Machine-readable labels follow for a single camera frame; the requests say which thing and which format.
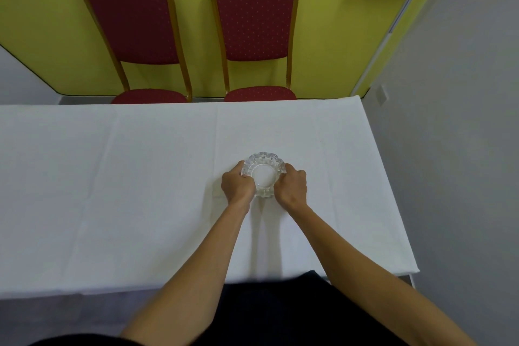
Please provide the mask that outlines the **red padded banquet chair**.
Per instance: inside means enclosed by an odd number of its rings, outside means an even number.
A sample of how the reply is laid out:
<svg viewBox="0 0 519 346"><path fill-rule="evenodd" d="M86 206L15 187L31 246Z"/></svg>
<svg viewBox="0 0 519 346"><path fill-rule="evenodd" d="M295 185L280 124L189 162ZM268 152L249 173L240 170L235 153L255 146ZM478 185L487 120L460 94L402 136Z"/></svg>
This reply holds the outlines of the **red padded banquet chair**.
<svg viewBox="0 0 519 346"><path fill-rule="evenodd" d="M192 102L191 78L174 0L84 0L107 47L123 92L112 105ZM131 89L122 63L179 65L185 94L168 89Z"/></svg>
<svg viewBox="0 0 519 346"><path fill-rule="evenodd" d="M211 3L221 53L224 101L297 100L291 84L299 0L211 0ZM286 59L285 86L230 88L230 61L278 59Z"/></svg>

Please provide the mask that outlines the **person's dark clothing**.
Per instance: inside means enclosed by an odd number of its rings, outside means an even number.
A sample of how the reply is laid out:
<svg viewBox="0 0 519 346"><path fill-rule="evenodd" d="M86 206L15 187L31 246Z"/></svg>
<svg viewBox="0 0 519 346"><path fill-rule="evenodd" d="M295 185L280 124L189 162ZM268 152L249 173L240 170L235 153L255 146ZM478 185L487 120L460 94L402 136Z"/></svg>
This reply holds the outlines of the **person's dark clothing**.
<svg viewBox="0 0 519 346"><path fill-rule="evenodd" d="M410 346L354 302L358 284L315 271L285 281L225 284L210 324L189 346Z"/></svg>

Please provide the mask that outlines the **clear glass ashtray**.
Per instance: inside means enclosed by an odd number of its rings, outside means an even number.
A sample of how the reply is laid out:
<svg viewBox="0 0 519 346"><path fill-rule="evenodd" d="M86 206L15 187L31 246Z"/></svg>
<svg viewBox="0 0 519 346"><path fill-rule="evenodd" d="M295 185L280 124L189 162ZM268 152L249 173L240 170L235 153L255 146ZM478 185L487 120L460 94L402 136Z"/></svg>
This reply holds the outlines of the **clear glass ashtray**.
<svg viewBox="0 0 519 346"><path fill-rule="evenodd" d="M259 152L244 160L241 174L255 182L255 196L271 198L275 195L274 185L281 174L286 173L285 162L271 152Z"/></svg>

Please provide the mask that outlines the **person's left hand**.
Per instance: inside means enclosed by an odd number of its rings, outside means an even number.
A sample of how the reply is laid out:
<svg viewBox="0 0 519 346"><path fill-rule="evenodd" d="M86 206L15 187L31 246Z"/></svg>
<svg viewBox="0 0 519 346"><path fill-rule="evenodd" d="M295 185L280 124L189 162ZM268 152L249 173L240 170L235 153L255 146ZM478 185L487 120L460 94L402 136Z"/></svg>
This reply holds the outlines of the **person's left hand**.
<svg viewBox="0 0 519 346"><path fill-rule="evenodd" d="M246 193L241 189L243 166L244 160L241 160L230 171L225 172L222 175L221 188L229 206L248 212L255 193Z"/></svg>

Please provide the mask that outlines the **person's right forearm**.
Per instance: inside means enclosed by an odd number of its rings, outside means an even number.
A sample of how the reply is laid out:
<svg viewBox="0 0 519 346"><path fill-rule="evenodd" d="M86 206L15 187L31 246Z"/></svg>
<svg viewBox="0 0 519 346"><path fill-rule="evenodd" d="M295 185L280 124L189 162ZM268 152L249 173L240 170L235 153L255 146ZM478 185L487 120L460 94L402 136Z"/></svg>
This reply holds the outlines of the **person's right forearm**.
<svg viewBox="0 0 519 346"><path fill-rule="evenodd" d="M409 346L477 346L436 305L356 250L308 205L286 211L331 284Z"/></svg>

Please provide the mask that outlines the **white tablecloth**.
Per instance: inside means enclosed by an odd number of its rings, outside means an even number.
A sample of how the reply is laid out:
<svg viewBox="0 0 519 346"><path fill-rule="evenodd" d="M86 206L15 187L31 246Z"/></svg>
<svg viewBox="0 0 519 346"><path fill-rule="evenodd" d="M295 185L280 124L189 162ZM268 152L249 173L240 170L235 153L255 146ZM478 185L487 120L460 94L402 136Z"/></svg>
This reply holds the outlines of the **white tablecloth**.
<svg viewBox="0 0 519 346"><path fill-rule="evenodd" d="M0 299L158 288L225 206L222 174L272 152L308 204L394 275L418 273L358 96L0 106Z"/></svg>

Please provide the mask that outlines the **person's left forearm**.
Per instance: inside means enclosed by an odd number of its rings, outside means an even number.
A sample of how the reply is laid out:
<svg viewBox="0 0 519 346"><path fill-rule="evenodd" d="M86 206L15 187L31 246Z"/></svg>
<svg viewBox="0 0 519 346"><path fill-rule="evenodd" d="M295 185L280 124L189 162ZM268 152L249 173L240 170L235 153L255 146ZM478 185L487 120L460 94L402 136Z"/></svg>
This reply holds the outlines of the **person's left forearm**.
<svg viewBox="0 0 519 346"><path fill-rule="evenodd" d="M121 333L141 346L188 346L212 323L250 198L233 198L191 257Z"/></svg>

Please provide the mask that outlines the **person's right hand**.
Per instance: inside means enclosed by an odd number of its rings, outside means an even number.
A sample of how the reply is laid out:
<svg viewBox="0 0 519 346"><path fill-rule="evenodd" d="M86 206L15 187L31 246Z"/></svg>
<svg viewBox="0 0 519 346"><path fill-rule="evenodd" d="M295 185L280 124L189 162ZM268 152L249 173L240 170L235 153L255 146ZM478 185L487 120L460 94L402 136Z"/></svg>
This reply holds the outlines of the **person's right hand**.
<svg viewBox="0 0 519 346"><path fill-rule="evenodd" d="M297 170L293 165L286 163L283 195L275 195L276 201L290 215L293 216L307 205L307 174L304 170Z"/></svg>

